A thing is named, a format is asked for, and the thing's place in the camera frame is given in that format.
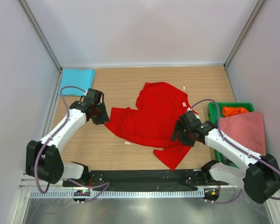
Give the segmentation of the red t-shirt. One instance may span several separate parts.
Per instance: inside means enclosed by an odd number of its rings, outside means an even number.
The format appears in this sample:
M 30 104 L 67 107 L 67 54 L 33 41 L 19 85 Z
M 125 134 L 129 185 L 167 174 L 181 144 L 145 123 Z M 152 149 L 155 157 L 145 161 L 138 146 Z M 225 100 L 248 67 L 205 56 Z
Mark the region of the red t-shirt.
M 136 109 L 111 109 L 105 124 L 116 136 L 154 148 L 154 155 L 175 170 L 191 147 L 172 140 L 175 124 L 190 108 L 187 93 L 165 83 L 145 83 L 136 100 Z

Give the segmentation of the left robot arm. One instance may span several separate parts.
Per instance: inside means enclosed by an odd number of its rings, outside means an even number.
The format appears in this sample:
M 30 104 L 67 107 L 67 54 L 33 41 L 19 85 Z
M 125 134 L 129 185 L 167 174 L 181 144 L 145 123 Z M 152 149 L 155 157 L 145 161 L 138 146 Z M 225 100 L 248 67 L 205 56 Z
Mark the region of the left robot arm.
M 89 183 L 88 167 L 77 162 L 64 163 L 61 153 L 74 133 L 92 121 L 103 125 L 109 121 L 104 94 L 95 89 L 84 91 L 79 100 L 66 105 L 66 115 L 59 124 L 39 141 L 31 140 L 26 148 L 26 175 L 50 184 L 73 179 L 80 187 Z

